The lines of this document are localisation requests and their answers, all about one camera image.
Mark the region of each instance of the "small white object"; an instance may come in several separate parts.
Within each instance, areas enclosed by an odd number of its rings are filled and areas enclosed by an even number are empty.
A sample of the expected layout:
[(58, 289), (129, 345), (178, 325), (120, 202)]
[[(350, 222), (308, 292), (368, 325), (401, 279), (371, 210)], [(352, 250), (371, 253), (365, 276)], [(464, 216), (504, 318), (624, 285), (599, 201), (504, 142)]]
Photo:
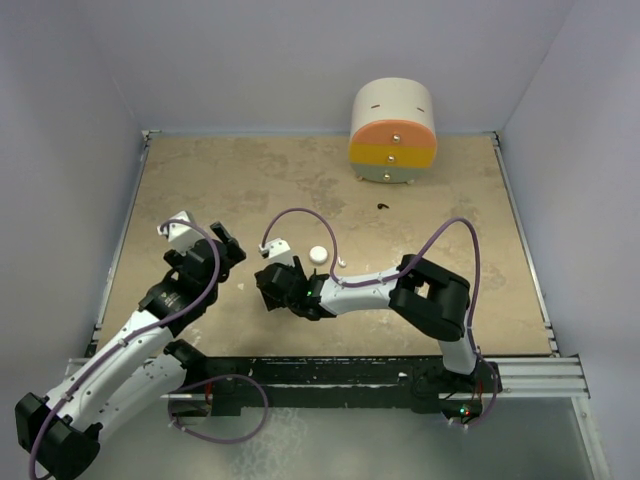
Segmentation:
[(311, 250), (309, 250), (309, 259), (311, 263), (314, 265), (322, 265), (329, 258), (329, 252), (324, 247), (316, 245)]

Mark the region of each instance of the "purple cable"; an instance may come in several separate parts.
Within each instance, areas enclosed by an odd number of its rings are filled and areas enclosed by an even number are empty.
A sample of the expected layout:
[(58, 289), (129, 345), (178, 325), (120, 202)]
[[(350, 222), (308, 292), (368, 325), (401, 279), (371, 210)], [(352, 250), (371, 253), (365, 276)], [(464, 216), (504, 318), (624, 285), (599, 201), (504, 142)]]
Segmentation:
[(184, 432), (186, 434), (189, 434), (192, 437), (199, 438), (200, 440), (204, 440), (206, 442), (219, 443), (219, 444), (223, 444), (223, 445), (234, 445), (236, 443), (246, 442), (247, 440), (255, 437), (257, 435), (257, 433), (262, 429), (262, 427), (264, 426), (265, 422), (267, 421), (267, 416), (269, 415), (269, 399), (267, 398), (267, 394), (264, 391), (264, 389), (262, 388), (262, 386), (258, 382), (256, 382), (253, 378), (247, 377), (246, 375), (239, 375), (237, 373), (230, 373), (228, 375), (218, 375), (216, 377), (212, 377), (212, 378), (209, 378), (207, 380), (203, 380), (201, 382), (197, 382), (197, 383), (194, 383), (192, 385), (187, 385), (186, 387), (179, 388), (178, 390), (175, 390), (172, 393), (184, 392), (185, 390), (191, 390), (193, 388), (198, 388), (198, 387), (201, 387), (203, 385), (206, 385), (207, 383), (217, 382), (219, 380), (224, 380), (224, 379), (227, 379), (227, 378), (238, 378), (240, 380), (245, 380), (245, 381), (249, 382), (251, 385), (253, 385), (254, 387), (256, 387), (256, 389), (260, 393), (260, 396), (262, 397), (262, 401), (264, 403), (264, 412), (262, 414), (262, 418), (260, 419), (260, 423), (258, 423), (258, 426), (256, 428), (251, 430), (246, 435), (243, 435), (243, 436), (237, 437), (237, 438), (210, 437), (210, 436), (198, 433), (198, 432), (194, 432), (193, 430), (189, 430), (187, 427), (182, 425), (180, 423), (180, 418), (177, 417), (177, 416), (173, 416), (173, 414), (171, 413), (171, 405), (169, 404), (169, 405), (167, 405), (167, 412), (169, 414), (169, 420), (171, 420), (171, 424), (174, 427), (176, 427), (178, 430), (180, 430), (180, 431), (182, 431), (182, 432)]
[(37, 462), (38, 450), (40, 449), (40, 445), (42, 444), (42, 439), (44, 437), (44, 434), (46, 433), (46, 431), (47, 431), (49, 425), (51, 424), (51, 422), (53, 421), (53, 419), (60, 412), (60, 410), (62, 409), (64, 404), (67, 402), (66, 399), (67, 398), (71, 399), (73, 394), (78, 391), (80, 386), (85, 381), (87, 381), (87, 379), (91, 375), (93, 375), (93, 373), (98, 368), (100, 368), (109, 358), (111, 358), (111, 356), (113, 356), (114, 353), (116, 353), (118, 350), (120, 350), (120, 348), (123, 348), (124, 345), (127, 345), (128, 343), (130, 343), (131, 340), (133, 340), (134, 338), (136, 338), (139, 335), (142, 335), (143, 333), (146, 333), (146, 332), (148, 332), (150, 330), (153, 330), (156, 327), (162, 327), (162, 326), (166, 325), (167, 323), (173, 322), (177, 318), (180, 318), (183, 315), (186, 315), (191, 310), (193, 310), (195, 307), (197, 307), (207, 297), (207, 295), (209, 295), (209, 293), (211, 293), (211, 290), (213, 289), (213, 287), (215, 286), (216, 282), (218, 281), (218, 275), (220, 273), (220, 253), (218, 252), (218, 247), (216, 247), (216, 244), (213, 241), (213, 239), (209, 236), (209, 234), (205, 230), (200, 228), (198, 225), (195, 225), (195, 224), (193, 224), (191, 222), (186, 222), (184, 220), (179, 220), (179, 219), (167, 220), (166, 222), (164, 222), (160, 226), (160, 229), (163, 230), (168, 225), (170, 225), (172, 223), (178, 223), (180, 225), (186, 225), (187, 227), (193, 228), (196, 232), (198, 232), (200, 235), (202, 235), (204, 237), (204, 239), (207, 241), (207, 243), (211, 247), (211, 250), (213, 251), (213, 258), (214, 258), (214, 261), (215, 261), (215, 267), (214, 267), (214, 270), (213, 270), (213, 275), (211, 276), (211, 280), (207, 284), (207, 287), (204, 289), (204, 291), (200, 294), (200, 296), (198, 298), (196, 298), (192, 303), (187, 305), (185, 308), (183, 308), (179, 312), (172, 313), (171, 315), (166, 317), (164, 320), (161, 320), (161, 321), (156, 322), (156, 323), (152, 323), (150, 325), (147, 325), (146, 327), (143, 327), (143, 328), (140, 328), (138, 330), (135, 330), (134, 332), (132, 332), (131, 334), (129, 334), (127, 337), (124, 338), (124, 343), (123, 344), (116, 344), (113, 347), (111, 347), (101, 357), (97, 358), (96, 361), (93, 364), (91, 364), (84, 371), (84, 373), (82, 375), (80, 375), (78, 377), (78, 379), (71, 385), (71, 387), (69, 387), (69, 390), (67, 390), (65, 392), (64, 397), (61, 398), (58, 401), (58, 403), (56, 403), (55, 406), (51, 409), (51, 411), (49, 412), (49, 415), (47, 415), (47, 417), (44, 419), (44, 422), (40, 426), (40, 430), (38, 430), (38, 434), (36, 435), (36, 439), (34, 440), (33, 446), (31, 448), (31, 454), (29, 455), (29, 478), (31, 480), (47, 480), (48, 478), (51, 478), (51, 474), (48, 474), (48, 475), (46, 475), (44, 477), (38, 477), (38, 475), (36, 473), (36, 462)]
[(420, 251), (411, 259), (411, 261), (407, 264), (407, 266), (404, 269), (402, 269), (402, 271), (395, 273), (393, 275), (390, 275), (388, 277), (384, 277), (380, 280), (374, 279), (374, 280), (365, 280), (362, 282), (347, 283), (347, 282), (342, 282), (334, 273), (336, 262), (338, 261), (338, 241), (336, 240), (336, 235), (333, 229), (331, 228), (331, 226), (329, 225), (329, 222), (327, 222), (322, 217), (322, 215), (314, 212), (313, 210), (310, 210), (304, 207), (294, 207), (294, 208), (288, 208), (280, 212), (278, 215), (276, 215), (273, 218), (273, 220), (271, 220), (269, 225), (267, 225), (267, 229), (264, 232), (264, 235), (262, 237), (261, 247), (264, 247), (267, 241), (267, 238), (269, 237), (269, 233), (271, 232), (271, 229), (273, 228), (275, 223), (280, 219), (280, 217), (291, 212), (303, 212), (303, 213), (308, 213), (310, 215), (313, 215), (318, 220), (320, 220), (324, 224), (324, 226), (327, 228), (327, 231), (329, 232), (329, 236), (331, 237), (331, 243), (333, 245), (333, 258), (331, 259), (331, 266), (329, 267), (329, 275), (331, 276), (331, 279), (334, 282), (340, 284), (345, 288), (358, 288), (358, 287), (367, 287), (369, 285), (378, 285), (380, 281), (390, 282), (392, 280), (396, 280), (398, 278), (404, 277), (411, 271), (411, 269), (413, 269), (413, 267), (415, 267), (415, 265), (420, 261), (420, 259), (424, 256), (427, 250), (429, 250), (433, 246), (436, 240), (440, 237), (440, 235), (444, 233), (444, 231), (447, 228), (449, 228), (452, 224), (456, 222), (464, 223), (467, 226), (467, 228), (469, 229), (469, 233), (471, 233), (471, 240), (473, 242), (473, 251), (474, 251), (474, 260), (475, 260), (475, 276), (473, 280), (473, 293), (471, 294), (471, 303), (469, 305), (469, 315), (467, 316), (467, 335), (469, 336), (469, 343), (471, 344), (471, 349), (473, 350), (473, 353), (476, 354), (476, 357), (481, 363), (484, 363), (489, 368), (489, 370), (491, 371), (491, 377), (493, 379), (493, 395), (491, 397), (491, 401), (489, 402), (489, 405), (487, 406), (484, 413), (479, 418), (474, 420), (472, 425), (477, 425), (481, 419), (484, 419), (491, 412), (491, 410), (493, 410), (493, 407), (496, 402), (496, 398), (498, 396), (498, 376), (496, 375), (496, 372), (491, 366), (491, 364), (487, 362), (482, 356), (482, 354), (478, 351), (476, 342), (473, 338), (473, 331), (471, 329), (473, 326), (473, 316), (476, 310), (476, 304), (478, 302), (478, 293), (480, 291), (480, 244), (478, 242), (478, 234), (473, 224), (464, 217), (450, 218), (449, 220), (444, 222), (440, 226), (440, 228), (438, 228), (433, 233), (433, 235), (431, 235), (429, 240), (427, 240), (427, 242), (420, 249)]

